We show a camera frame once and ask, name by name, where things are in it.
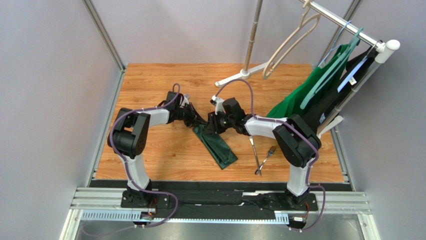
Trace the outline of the blue clothes hanger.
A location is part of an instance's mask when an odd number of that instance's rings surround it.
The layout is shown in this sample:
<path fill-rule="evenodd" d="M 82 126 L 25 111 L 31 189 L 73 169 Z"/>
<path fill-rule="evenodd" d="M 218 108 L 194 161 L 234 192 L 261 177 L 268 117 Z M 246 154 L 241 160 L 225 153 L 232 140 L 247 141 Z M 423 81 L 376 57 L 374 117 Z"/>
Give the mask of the blue clothes hanger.
<path fill-rule="evenodd" d="M 323 67 L 325 65 L 326 60 L 328 59 L 329 55 L 338 47 L 336 47 L 336 44 L 338 42 L 338 40 L 340 39 L 344 29 L 351 23 L 352 21 L 349 20 L 344 26 L 342 26 L 339 30 L 339 32 L 337 33 L 337 35 L 334 37 L 333 42 L 328 50 L 328 52 L 324 55 L 324 57 L 322 58 L 322 60 L 318 63 L 318 67 Z"/>

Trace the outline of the black garment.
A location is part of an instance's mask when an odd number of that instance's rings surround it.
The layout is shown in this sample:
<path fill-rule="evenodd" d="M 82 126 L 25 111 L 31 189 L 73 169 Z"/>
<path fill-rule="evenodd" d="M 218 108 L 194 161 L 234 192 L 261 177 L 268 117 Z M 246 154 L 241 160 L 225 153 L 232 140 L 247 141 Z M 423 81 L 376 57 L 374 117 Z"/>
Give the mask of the black garment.
<path fill-rule="evenodd" d="M 318 130 L 333 108 L 350 93 L 353 86 L 350 80 L 358 83 L 366 75 L 377 55 L 378 52 L 375 49 L 368 49 L 349 60 L 345 66 L 345 73 L 334 80 L 331 86 L 326 89 L 326 92 L 320 95 L 320 99 L 313 106 L 309 106 L 307 112 L 301 115 L 301 118 L 313 131 Z"/>

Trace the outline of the bright green t-shirt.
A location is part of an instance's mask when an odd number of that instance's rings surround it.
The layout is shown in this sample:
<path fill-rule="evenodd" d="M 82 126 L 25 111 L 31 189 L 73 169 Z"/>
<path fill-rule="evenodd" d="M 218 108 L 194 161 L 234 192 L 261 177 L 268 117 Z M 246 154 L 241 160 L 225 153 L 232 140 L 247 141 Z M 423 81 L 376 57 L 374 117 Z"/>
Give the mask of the bright green t-shirt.
<path fill-rule="evenodd" d="M 332 83 L 339 80 L 353 49 L 349 44 L 339 45 L 328 63 L 316 67 L 304 83 L 274 106 L 266 116 L 274 119 L 288 118 L 293 114 L 303 116 L 325 97 Z"/>

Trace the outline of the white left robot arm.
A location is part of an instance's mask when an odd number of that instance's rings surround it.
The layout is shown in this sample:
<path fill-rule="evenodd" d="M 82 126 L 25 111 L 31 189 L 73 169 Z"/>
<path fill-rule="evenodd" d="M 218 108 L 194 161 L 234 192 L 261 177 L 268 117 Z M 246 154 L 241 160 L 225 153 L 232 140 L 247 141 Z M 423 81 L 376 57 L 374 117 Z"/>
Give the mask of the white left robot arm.
<path fill-rule="evenodd" d="M 143 202 L 154 196 L 152 183 L 145 169 L 143 151 L 147 144 L 149 128 L 182 121 L 187 127 L 205 124 L 187 96 L 169 91 L 159 105 L 147 109 L 122 107 L 110 130 L 107 144 L 121 159 L 127 175 L 126 199 Z"/>

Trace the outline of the beige clothes hanger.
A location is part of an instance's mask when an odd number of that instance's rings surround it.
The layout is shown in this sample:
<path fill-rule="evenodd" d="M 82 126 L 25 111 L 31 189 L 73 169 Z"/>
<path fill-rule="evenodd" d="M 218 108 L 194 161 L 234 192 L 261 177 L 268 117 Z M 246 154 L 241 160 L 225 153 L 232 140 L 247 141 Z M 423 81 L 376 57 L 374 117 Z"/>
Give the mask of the beige clothes hanger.
<path fill-rule="evenodd" d="M 309 36 L 318 26 L 321 20 L 320 13 L 314 13 L 308 16 L 312 7 L 312 0 L 305 0 L 303 4 L 304 12 L 301 15 L 298 26 L 295 30 L 281 43 L 272 56 L 267 61 L 262 71 L 262 78 L 267 80 L 289 53 L 297 47 L 307 36 Z"/>

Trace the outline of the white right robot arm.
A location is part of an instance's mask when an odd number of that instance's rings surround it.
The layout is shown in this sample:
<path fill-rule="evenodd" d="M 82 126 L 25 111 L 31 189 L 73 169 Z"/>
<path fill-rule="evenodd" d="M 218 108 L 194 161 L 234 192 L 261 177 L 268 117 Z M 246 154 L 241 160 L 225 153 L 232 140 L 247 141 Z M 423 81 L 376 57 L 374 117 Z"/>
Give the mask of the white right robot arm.
<path fill-rule="evenodd" d="M 261 136 L 276 140 L 285 159 L 290 163 L 287 190 L 300 197 L 307 193 L 309 167 L 319 156 L 321 141 L 297 114 L 284 118 L 267 118 L 246 114 L 233 97 L 223 100 L 213 96 L 215 109 L 208 114 L 206 135 L 219 135 L 234 129 L 245 136 Z"/>

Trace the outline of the metal clothes rack rail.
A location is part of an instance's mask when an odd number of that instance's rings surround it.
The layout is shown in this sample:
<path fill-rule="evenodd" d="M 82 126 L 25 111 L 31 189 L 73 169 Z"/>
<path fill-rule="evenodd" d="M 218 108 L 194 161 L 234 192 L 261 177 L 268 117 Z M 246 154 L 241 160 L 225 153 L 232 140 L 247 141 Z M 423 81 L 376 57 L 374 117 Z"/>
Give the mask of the metal clothes rack rail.
<path fill-rule="evenodd" d="M 342 17 L 336 15 L 332 11 L 326 9 L 325 7 L 314 2 L 313 0 L 301 0 L 300 2 L 303 3 L 303 8 L 310 7 L 320 15 L 333 22 L 334 24 L 343 27 L 344 30 L 351 33 L 352 35 L 358 33 L 357 37 L 360 40 L 376 49 L 378 55 L 376 56 L 375 61 L 379 64 L 385 63 L 390 58 L 390 56 L 401 46 L 401 43 L 396 39 L 381 42 L 372 38 L 363 31 L 360 31 L 358 27 L 354 26 L 351 23 L 348 23 L 347 20 L 344 20 Z"/>

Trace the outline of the silver fork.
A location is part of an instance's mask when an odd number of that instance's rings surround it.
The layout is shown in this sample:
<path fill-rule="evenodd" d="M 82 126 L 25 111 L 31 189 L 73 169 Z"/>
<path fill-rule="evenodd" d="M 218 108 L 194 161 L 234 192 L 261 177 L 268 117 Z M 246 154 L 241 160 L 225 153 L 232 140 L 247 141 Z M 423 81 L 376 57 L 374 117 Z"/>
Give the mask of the silver fork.
<path fill-rule="evenodd" d="M 276 146 L 272 146 L 266 153 L 266 157 L 265 159 L 262 161 L 262 163 L 259 165 L 258 169 L 254 172 L 255 175 L 259 175 L 261 173 L 261 170 L 264 166 L 264 164 L 266 163 L 266 161 L 274 154 L 274 152 L 276 151 L 277 147 Z"/>

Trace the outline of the dark green cloth napkin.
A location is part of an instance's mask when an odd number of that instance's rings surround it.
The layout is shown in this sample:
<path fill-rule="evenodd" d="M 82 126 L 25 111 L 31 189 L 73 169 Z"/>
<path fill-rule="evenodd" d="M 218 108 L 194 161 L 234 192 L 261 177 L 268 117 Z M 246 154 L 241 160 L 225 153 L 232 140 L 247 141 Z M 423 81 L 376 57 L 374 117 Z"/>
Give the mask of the dark green cloth napkin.
<path fill-rule="evenodd" d="M 205 134 L 206 126 L 206 124 L 196 125 L 192 128 L 192 131 L 206 147 L 220 169 L 223 170 L 236 162 L 238 157 L 220 135 Z"/>

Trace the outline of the metal rack upright pole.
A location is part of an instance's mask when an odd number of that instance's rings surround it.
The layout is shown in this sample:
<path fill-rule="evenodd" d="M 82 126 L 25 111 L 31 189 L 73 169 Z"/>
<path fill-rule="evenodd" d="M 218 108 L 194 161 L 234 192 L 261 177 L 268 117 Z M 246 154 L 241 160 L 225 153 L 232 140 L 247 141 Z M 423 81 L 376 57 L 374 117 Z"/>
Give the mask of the metal rack upright pole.
<path fill-rule="evenodd" d="M 263 6 L 263 0 L 258 0 L 257 4 L 256 4 L 255 13 L 254 13 L 254 18 L 253 18 L 253 21 L 252 21 L 252 27 L 251 27 L 249 40 L 248 40 L 248 46 L 247 46 L 247 50 L 246 50 L 244 65 L 243 65 L 243 68 L 242 68 L 244 71 L 247 71 L 249 69 L 250 60 L 251 60 L 251 56 L 252 56 L 252 52 L 253 52 L 253 47 L 254 47 L 254 43 L 255 43 L 255 38 L 256 38 L 256 33 L 257 33 L 257 28 L 258 28 L 258 23 L 259 23 L 259 19 L 260 19 L 262 6 Z"/>

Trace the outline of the teal clothes hanger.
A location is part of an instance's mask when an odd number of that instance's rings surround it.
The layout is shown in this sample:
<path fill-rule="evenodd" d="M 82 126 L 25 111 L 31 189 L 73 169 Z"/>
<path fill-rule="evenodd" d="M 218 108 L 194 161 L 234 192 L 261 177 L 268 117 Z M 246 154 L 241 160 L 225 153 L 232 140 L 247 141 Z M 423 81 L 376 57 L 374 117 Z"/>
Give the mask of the teal clothes hanger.
<path fill-rule="evenodd" d="M 350 54 L 354 50 L 354 48 L 359 44 L 359 34 L 362 32 L 364 28 L 361 27 L 353 36 L 353 38 L 350 40 L 350 42 L 347 44 L 347 48 L 342 52 L 339 53 L 337 56 L 338 58 L 330 65 L 330 67 L 326 70 L 326 72 L 319 78 L 317 83 L 312 87 L 312 89 L 306 94 L 305 98 L 300 104 L 300 108 L 302 110 L 305 109 L 309 101 L 315 96 L 315 94 L 324 87 L 324 85 L 332 80 L 334 76 L 336 75 L 337 71 L 342 69 L 342 65 L 347 62 Z"/>

